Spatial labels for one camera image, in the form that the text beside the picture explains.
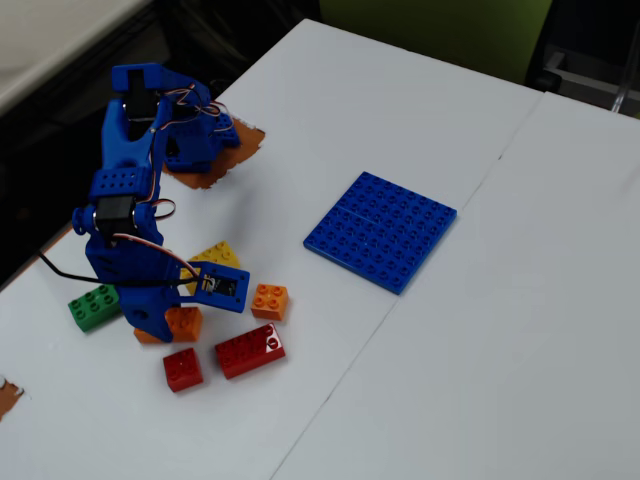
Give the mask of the blue gripper body with servo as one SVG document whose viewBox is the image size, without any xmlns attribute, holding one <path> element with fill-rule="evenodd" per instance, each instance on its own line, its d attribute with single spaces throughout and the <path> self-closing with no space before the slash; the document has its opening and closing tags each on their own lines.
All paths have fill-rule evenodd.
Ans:
<svg viewBox="0 0 640 480">
<path fill-rule="evenodd" d="M 97 278 L 105 284 L 179 279 L 175 259 L 136 241 L 106 241 L 101 234 L 94 234 L 86 244 L 85 253 Z"/>
</svg>

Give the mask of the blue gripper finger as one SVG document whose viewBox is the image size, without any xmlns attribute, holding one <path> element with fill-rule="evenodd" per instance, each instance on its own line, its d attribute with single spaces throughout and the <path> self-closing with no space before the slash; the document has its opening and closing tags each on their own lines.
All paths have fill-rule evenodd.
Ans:
<svg viewBox="0 0 640 480">
<path fill-rule="evenodd" d="M 169 305 L 166 302 L 139 303 L 122 301 L 122 311 L 129 324 L 164 343 L 173 341 L 173 333 L 165 318 L 165 313 L 168 309 Z"/>
</svg>

